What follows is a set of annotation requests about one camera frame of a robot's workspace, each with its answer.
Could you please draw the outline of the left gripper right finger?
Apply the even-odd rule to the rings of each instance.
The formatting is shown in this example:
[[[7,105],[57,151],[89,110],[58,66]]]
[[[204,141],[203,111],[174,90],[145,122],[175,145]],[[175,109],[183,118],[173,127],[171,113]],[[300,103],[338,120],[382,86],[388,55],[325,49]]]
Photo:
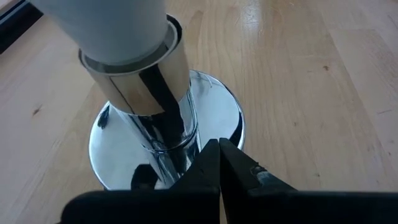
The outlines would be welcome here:
[[[219,143],[228,224],[398,224],[398,192],[297,190],[227,139]]]

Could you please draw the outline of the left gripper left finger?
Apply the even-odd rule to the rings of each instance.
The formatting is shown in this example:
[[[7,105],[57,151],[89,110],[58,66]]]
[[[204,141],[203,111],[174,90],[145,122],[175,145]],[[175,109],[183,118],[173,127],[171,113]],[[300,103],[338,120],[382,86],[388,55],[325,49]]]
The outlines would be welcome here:
[[[60,224],[220,224],[218,140],[171,188],[87,192],[65,205]]]

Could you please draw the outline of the chrome lamp base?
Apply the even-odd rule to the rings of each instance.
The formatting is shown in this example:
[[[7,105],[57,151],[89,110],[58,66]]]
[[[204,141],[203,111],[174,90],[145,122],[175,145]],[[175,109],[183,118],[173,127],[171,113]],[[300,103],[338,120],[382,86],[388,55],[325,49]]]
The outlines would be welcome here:
[[[139,62],[107,65],[79,54],[107,97],[88,145],[92,169],[107,190],[130,189],[141,165],[155,171],[159,188],[168,188],[210,139],[243,148],[239,101],[217,78],[188,67],[182,26],[173,16],[167,25],[159,48]]]

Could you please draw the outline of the black aluminium frame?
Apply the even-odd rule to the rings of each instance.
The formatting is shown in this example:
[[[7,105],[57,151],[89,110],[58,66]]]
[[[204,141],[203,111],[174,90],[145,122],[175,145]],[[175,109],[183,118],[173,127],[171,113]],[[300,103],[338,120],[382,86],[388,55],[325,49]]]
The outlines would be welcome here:
[[[0,0],[0,55],[42,16],[26,0]]]

